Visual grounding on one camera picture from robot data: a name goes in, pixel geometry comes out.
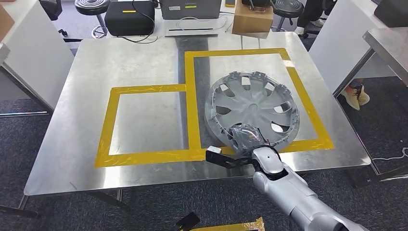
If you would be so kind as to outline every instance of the shoe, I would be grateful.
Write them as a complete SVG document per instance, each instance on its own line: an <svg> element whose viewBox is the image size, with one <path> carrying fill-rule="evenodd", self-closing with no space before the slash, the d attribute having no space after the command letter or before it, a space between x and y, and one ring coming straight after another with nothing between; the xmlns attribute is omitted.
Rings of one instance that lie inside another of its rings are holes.
<svg viewBox="0 0 408 231"><path fill-rule="evenodd" d="M360 105L358 104L359 92L361 92L359 89L347 87L341 93L345 97L345 100L348 103L348 105L350 105L352 108L356 109L357 111L360 110Z"/></svg>
<svg viewBox="0 0 408 231"><path fill-rule="evenodd" d="M317 26L317 27L322 27L324 25L324 21L321 20L321 19L318 19L316 21L312 21L310 23L313 24L314 26Z"/></svg>
<svg viewBox="0 0 408 231"><path fill-rule="evenodd" d="M366 103L368 103L369 101L370 101L370 97L366 92L364 92L364 85L362 85L361 93L360 93L360 96L358 97L358 104L360 106L363 106Z"/></svg>
<svg viewBox="0 0 408 231"><path fill-rule="evenodd" d="M296 29L294 30L294 32L295 32L297 35L303 35L303 34L305 33L305 28L303 28L303 27L296 27Z"/></svg>

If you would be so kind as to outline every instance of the black pants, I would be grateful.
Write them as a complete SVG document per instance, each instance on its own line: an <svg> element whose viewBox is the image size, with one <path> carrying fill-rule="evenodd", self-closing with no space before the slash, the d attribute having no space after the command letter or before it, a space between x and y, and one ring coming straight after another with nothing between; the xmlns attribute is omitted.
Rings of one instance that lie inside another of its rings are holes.
<svg viewBox="0 0 408 231"><path fill-rule="evenodd" d="M297 19L297 26L305 28L310 21L316 21L323 13L323 0L307 0L303 14Z"/></svg>

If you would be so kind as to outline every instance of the cardboard box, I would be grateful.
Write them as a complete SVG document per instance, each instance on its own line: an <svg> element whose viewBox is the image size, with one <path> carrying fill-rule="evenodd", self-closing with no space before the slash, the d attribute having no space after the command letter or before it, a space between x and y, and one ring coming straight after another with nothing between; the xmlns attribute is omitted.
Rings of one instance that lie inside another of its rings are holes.
<svg viewBox="0 0 408 231"><path fill-rule="evenodd" d="M7 32L9 32L13 25L14 20L0 4L0 42L3 41L3 38L7 35Z"/></svg>
<svg viewBox="0 0 408 231"><path fill-rule="evenodd" d="M249 6L243 5L241 0L237 0L232 33L238 35L269 33L272 22L273 9L271 6L267 6L265 12L253 12L249 9Z"/></svg>

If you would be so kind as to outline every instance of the floor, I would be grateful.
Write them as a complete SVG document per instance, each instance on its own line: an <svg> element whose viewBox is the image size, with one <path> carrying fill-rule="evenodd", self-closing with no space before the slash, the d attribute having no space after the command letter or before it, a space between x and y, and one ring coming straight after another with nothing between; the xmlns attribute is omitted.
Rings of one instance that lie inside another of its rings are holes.
<svg viewBox="0 0 408 231"><path fill-rule="evenodd" d="M63 3L63 14L67 16L69 2ZM84 26L88 23L93 22L79 20L73 27L68 23L56 26L70 30L72 36L86 36L93 28L93 25ZM312 39L303 40L306 47L312 42ZM407 87L396 77L367 79L364 84L371 102L357 112L339 97L345 113L374 157L400 155L401 148L408 142L407 131L402 129L408 126ZM37 109L31 100L0 102L0 112ZM18 206L49 120L49 116L0 119L0 205ZM378 163L385 171L404 161L406 159ZM408 181L394 180L355 189L343 171L311 173L305 180L323 202L371 231L408 230ZM84 193L32 197L27 209L38 211L41 217L30 219L0 213L0 230L171 230L177 220L192 211L201 219L198 227L253 222L262 217L267 231L299 230L258 193L250 179L125 189L123 201L131 207L130 212Z"/></svg>

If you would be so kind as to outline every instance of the white sticker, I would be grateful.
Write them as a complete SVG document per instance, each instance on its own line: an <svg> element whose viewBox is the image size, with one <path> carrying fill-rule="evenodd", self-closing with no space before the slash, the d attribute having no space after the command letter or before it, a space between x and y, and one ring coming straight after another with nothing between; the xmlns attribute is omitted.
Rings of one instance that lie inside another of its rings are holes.
<svg viewBox="0 0 408 231"><path fill-rule="evenodd" d="M169 6L168 9L170 11L179 11L180 10L180 6Z"/></svg>

